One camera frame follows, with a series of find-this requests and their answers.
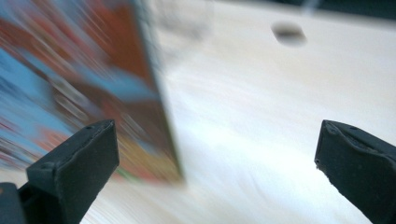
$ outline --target dark hole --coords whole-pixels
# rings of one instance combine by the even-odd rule
[[[278,22],[272,26],[276,40],[288,46],[300,46],[306,38],[301,27],[291,22]]]

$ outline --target black plastic part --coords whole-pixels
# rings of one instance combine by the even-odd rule
[[[396,223],[396,147],[356,127],[323,120],[315,163],[374,224]]]
[[[28,167],[29,188],[47,211],[45,223],[79,223],[119,163],[114,120],[104,120]]]
[[[0,223],[26,224],[17,187],[0,183]]]

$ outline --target table surface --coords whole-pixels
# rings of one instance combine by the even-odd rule
[[[82,223],[370,223],[314,156],[323,119],[396,145],[395,22],[213,8],[210,32],[160,78],[186,183],[109,182]],[[277,42],[279,21],[301,26],[306,42]],[[20,186],[25,174],[0,179]]]

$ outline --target colorful box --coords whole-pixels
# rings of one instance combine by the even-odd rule
[[[1,165],[25,168],[80,128],[114,119],[115,177],[180,179],[142,2],[0,5]]]

